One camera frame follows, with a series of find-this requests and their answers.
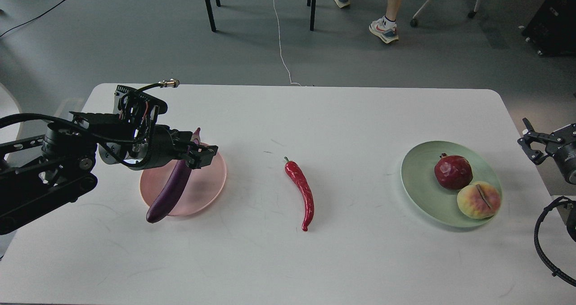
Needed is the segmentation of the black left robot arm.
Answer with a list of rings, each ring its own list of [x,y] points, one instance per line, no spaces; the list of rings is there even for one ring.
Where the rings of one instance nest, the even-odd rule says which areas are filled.
[[[141,88],[118,85],[112,113],[72,112],[72,120],[37,113],[1,118],[1,127],[27,121],[47,122],[45,134],[1,145],[0,230],[6,235],[73,203],[92,191],[97,156],[107,164],[146,170],[176,161],[167,183],[146,215],[164,219],[179,202],[192,170],[209,166],[218,147],[200,142],[200,129],[179,131],[159,125],[167,103],[147,93],[179,86],[175,79]]]

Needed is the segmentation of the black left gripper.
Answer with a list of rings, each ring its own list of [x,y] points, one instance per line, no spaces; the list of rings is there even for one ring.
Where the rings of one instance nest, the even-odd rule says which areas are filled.
[[[128,164],[144,162],[134,170],[163,167],[172,160],[183,160],[192,170],[209,166],[218,153],[216,145],[200,144],[200,130],[179,131],[166,125],[156,125],[150,142],[142,145],[135,157],[126,155]]]

